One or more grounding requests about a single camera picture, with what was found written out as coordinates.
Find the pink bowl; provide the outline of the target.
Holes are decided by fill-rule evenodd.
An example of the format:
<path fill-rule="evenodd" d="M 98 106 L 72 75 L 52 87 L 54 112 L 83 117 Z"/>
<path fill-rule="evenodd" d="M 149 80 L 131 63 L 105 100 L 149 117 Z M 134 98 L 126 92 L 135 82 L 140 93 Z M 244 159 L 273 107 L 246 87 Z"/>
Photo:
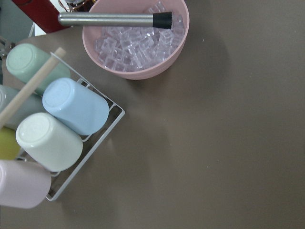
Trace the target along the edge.
<path fill-rule="evenodd" d="M 90 13 L 143 13 L 149 7 L 156 4 L 156 0 L 98 0 L 90 9 Z M 167 70 L 180 55 L 190 25 L 190 15 L 185 1 L 183 0 L 163 0 L 165 8 L 171 10 L 176 15 L 181 15 L 185 28 L 185 34 L 176 50 L 163 62 L 137 72 L 119 72 L 105 68 L 98 60 L 98 54 L 93 48 L 93 42 L 100 36 L 100 27 L 84 27 L 82 30 L 82 40 L 84 48 L 89 58 L 99 67 L 107 70 L 121 78 L 129 80 L 142 80 L 155 77 Z"/>

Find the clear ice cubes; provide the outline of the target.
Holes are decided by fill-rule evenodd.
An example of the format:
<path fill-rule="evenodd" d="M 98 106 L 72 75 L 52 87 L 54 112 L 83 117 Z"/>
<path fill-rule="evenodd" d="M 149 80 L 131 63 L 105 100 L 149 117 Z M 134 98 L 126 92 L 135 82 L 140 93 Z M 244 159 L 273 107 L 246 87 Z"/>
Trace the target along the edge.
<path fill-rule="evenodd" d="M 136 72 L 165 61 L 178 48 L 184 35 L 183 17 L 173 13 L 170 29 L 103 27 L 93 48 L 99 62 L 107 69 Z"/>

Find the blue cup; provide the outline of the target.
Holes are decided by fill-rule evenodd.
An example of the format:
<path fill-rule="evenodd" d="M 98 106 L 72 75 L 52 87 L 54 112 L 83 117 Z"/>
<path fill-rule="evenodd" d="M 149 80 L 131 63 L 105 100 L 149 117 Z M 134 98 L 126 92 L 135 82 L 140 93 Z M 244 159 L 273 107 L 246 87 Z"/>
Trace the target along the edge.
<path fill-rule="evenodd" d="M 109 116 L 107 101 L 70 78 L 60 78 L 45 89 L 43 107 L 79 135 L 99 131 Z"/>

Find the steel muddler black tip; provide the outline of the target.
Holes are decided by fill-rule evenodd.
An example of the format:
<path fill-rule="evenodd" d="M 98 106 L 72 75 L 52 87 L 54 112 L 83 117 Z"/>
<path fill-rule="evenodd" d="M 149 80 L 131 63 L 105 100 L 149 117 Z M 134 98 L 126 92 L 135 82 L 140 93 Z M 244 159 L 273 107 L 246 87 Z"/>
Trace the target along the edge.
<path fill-rule="evenodd" d="M 170 29 L 172 12 L 152 14 L 62 12 L 58 21 L 63 26 L 154 27 Z"/>

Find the cream white cup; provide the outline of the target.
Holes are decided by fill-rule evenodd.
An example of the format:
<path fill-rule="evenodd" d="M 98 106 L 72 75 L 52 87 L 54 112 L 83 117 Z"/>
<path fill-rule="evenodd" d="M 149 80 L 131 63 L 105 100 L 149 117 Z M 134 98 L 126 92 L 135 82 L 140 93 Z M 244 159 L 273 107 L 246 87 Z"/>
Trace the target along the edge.
<path fill-rule="evenodd" d="M 83 150 L 81 137 L 48 113 L 35 113 L 17 127 L 18 144 L 50 172 L 70 168 Z"/>

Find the grey cup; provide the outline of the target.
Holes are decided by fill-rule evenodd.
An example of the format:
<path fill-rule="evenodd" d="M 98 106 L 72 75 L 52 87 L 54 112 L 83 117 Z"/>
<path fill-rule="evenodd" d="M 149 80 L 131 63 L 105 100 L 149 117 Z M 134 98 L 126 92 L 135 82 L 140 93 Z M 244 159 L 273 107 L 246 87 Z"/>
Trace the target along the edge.
<path fill-rule="evenodd" d="M 0 85 L 0 111 L 11 102 L 18 94 L 19 90 L 9 86 Z M 44 113 L 46 110 L 42 105 L 42 98 L 36 94 L 32 94 L 22 106 L 14 113 L 9 121 L 4 125 L 7 128 L 16 130 L 18 125 L 28 116 L 35 113 Z"/>

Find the condiment bottle rack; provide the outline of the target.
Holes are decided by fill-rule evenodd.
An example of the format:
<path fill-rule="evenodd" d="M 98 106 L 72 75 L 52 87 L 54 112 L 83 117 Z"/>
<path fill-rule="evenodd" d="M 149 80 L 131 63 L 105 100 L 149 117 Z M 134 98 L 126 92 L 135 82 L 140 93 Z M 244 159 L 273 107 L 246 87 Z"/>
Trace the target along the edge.
<path fill-rule="evenodd" d="M 58 0 L 66 12 L 89 12 L 97 0 Z"/>

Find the green cup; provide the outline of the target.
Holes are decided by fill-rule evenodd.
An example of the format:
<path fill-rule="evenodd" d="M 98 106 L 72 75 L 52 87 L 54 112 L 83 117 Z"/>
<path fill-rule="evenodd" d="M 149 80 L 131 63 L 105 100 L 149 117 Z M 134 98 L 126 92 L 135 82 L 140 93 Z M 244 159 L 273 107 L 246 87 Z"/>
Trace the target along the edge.
<path fill-rule="evenodd" d="M 23 83 L 27 83 L 50 57 L 49 53 L 40 48 L 29 43 L 23 43 L 15 46 L 9 52 L 6 58 L 6 67 L 9 73 Z M 59 63 L 37 87 L 35 92 L 43 95 L 50 83 L 59 78 L 70 78 L 70 76 L 69 68 L 63 63 Z"/>

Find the yellow cup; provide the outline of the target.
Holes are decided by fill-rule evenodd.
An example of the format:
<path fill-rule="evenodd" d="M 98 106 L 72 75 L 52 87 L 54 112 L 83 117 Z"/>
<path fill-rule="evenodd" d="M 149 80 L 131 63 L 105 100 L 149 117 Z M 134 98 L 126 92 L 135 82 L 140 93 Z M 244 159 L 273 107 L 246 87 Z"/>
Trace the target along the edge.
<path fill-rule="evenodd" d="M 15 131 L 6 127 L 0 130 L 0 158 L 14 160 L 20 152 L 20 146 L 16 141 Z"/>

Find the pink cup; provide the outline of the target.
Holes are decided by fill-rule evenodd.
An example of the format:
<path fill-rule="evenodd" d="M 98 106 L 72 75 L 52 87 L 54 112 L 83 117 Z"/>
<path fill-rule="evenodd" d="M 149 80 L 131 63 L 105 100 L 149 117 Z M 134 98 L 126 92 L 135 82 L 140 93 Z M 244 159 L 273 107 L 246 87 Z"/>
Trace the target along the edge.
<path fill-rule="evenodd" d="M 0 205 L 30 209 L 39 205 L 51 187 L 51 173 L 35 162 L 0 161 Z"/>

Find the red box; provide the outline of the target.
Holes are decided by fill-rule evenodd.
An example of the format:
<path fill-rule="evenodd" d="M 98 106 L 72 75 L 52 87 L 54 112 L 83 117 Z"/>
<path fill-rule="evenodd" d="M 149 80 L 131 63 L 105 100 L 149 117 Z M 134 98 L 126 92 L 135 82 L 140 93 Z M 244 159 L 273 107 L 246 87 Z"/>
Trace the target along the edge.
<path fill-rule="evenodd" d="M 12 0 L 45 33 L 67 29 L 58 21 L 59 11 L 49 0 Z"/>

